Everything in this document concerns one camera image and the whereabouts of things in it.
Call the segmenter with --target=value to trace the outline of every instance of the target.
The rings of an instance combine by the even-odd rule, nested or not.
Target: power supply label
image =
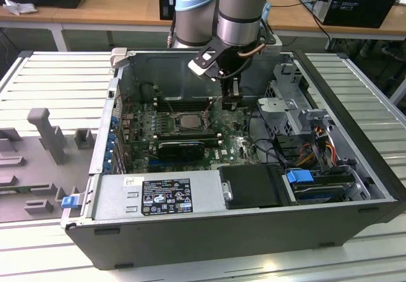
[[[184,214],[193,212],[190,179],[143,181],[143,215]]]

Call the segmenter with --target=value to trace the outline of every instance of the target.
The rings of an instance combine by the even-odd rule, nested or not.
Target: motherboard
[[[247,137],[248,108],[221,109],[221,100],[135,103],[131,128],[132,173],[215,170],[259,163]]]

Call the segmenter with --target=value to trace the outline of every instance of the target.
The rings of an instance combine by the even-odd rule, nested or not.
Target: desk
[[[274,5],[296,4],[298,0],[269,0]],[[76,9],[39,7],[38,13],[15,16],[0,9],[0,27],[48,29],[59,51],[69,47],[64,30],[167,32],[170,21],[159,19],[159,0],[83,0]],[[283,36],[325,37],[304,6],[272,8],[269,23]],[[379,29],[324,27],[332,38],[404,40],[406,8],[392,7]]]

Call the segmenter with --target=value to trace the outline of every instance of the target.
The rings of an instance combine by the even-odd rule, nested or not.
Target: blue latch
[[[79,208],[79,197],[77,195],[64,197],[62,199],[61,207],[62,209]]]
[[[314,178],[309,170],[291,170],[286,174],[289,183],[314,182]]]

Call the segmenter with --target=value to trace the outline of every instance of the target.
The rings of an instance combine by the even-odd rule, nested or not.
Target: aluminum profile table
[[[75,55],[75,53],[34,53],[32,57],[37,56],[35,59],[39,61],[45,59],[45,61],[53,61],[53,63],[77,59],[70,55]],[[96,58],[91,58],[91,56],[104,55],[107,60],[108,53],[80,53],[78,55],[88,59],[89,63],[80,65],[89,69],[92,61],[102,61],[101,56]],[[63,60],[63,56],[69,57],[68,59],[71,60]],[[404,116],[350,60],[341,59],[334,54],[309,54],[308,57],[376,148],[383,154],[398,177],[406,184],[405,174],[402,172],[406,166]],[[28,61],[29,59],[26,58],[18,59],[13,65],[15,71],[10,71],[14,75],[8,75],[14,76],[14,79],[17,78],[18,75],[15,74],[21,74],[22,69],[28,70],[21,65]],[[72,80],[76,80],[73,82],[81,83],[86,80],[86,82],[92,82],[88,76],[94,74],[83,74],[90,71],[82,71],[81,74],[78,74],[79,68],[76,68],[76,71],[73,69],[69,71],[73,74],[65,75],[72,76]],[[44,65],[41,72],[53,72],[52,75],[57,75],[55,74],[56,69],[60,68],[55,68],[53,71],[49,70],[51,67],[48,68],[48,71],[45,71],[46,69],[46,65]],[[99,75],[111,77],[111,70],[108,67],[94,67],[93,73],[102,72],[101,69],[104,73]],[[88,94],[94,91],[98,90],[88,90]],[[321,107],[322,102],[317,99],[316,101]],[[182,244],[179,245],[179,252],[182,253]],[[342,247],[108,272],[99,271],[92,266],[90,260],[61,229],[59,220],[0,225],[0,278],[4,278],[5,281],[71,281],[72,279],[132,282],[405,281],[405,277],[405,214],[390,223],[368,227]]]
[[[48,108],[64,134],[90,128],[97,134],[114,76],[109,52],[22,52],[0,81],[0,122],[21,136],[36,136],[31,108]]]

